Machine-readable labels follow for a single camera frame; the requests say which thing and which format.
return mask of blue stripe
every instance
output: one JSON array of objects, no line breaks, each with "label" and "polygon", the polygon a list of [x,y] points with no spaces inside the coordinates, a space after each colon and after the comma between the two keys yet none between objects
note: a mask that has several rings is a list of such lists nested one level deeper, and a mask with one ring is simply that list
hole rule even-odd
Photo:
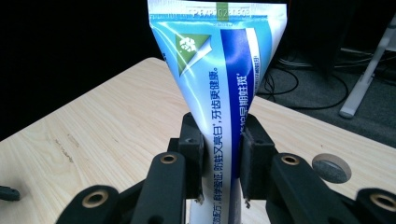
[{"label": "blue stripe", "polygon": [[230,94],[230,113],[232,125],[232,181],[231,181],[231,197],[230,197],[230,214],[229,219],[232,220],[234,214],[233,204],[235,195],[239,195],[236,191],[240,190],[235,186],[236,178],[239,177],[239,140],[241,135],[241,116],[239,104],[239,90],[237,84],[237,74],[240,77],[247,78],[247,96],[250,106],[253,99],[254,84],[254,66],[251,61],[250,49],[248,45],[248,37],[245,29],[238,30],[221,30],[221,41],[224,50],[224,58],[226,61],[228,86]]}]

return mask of screw hole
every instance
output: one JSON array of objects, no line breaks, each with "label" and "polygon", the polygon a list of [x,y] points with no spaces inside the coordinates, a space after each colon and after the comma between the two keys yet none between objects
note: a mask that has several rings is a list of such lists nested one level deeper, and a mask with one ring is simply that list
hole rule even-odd
[{"label": "screw hole", "polygon": [[177,160],[175,155],[167,154],[161,157],[161,162],[164,164],[171,164]]},{"label": "screw hole", "polygon": [[383,209],[396,212],[396,201],[387,195],[375,193],[370,195],[370,200]]},{"label": "screw hole", "polygon": [[281,160],[288,165],[297,165],[300,163],[300,161],[297,158],[290,155],[283,156]]},{"label": "screw hole", "polygon": [[107,200],[107,198],[107,191],[99,189],[85,196],[85,198],[82,200],[82,205],[86,208],[94,208],[102,205]]}]

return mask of table surface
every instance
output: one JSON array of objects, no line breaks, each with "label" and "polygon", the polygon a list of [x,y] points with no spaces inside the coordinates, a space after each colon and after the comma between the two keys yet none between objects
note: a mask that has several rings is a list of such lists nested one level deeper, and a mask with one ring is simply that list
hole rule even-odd
[{"label": "table surface", "polygon": [[[165,62],[149,58],[0,143],[0,185],[18,202],[0,201],[0,223],[54,223],[92,185],[122,192],[146,177],[152,158],[178,137],[189,112]],[[396,191],[396,149],[255,97],[256,116],[279,152],[311,163],[320,153],[351,168],[345,184],[326,182],[354,199],[361,188]],[[243,223],[269,223],[265,201],[243,208]]]}]

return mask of green leaf logo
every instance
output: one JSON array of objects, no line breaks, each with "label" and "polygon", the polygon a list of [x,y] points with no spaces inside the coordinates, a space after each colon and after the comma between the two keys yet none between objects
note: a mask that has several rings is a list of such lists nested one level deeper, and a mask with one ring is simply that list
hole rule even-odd
[{"label": "green leaf logo", "polygon": [[210,35],[178,34],[176,48],[178,73],[182,75],[212,50]]}]

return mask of toothpaste tube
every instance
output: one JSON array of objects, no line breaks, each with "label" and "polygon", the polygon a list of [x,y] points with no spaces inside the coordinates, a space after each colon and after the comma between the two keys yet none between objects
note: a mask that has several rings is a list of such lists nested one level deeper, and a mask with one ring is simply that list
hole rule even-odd
[{"label": "toothpaste tube", "polygon": [[205,138],[201,203],[190,224],[241,223],[239,142],[283,35],[285,4],[148,0],[157,44]]}]

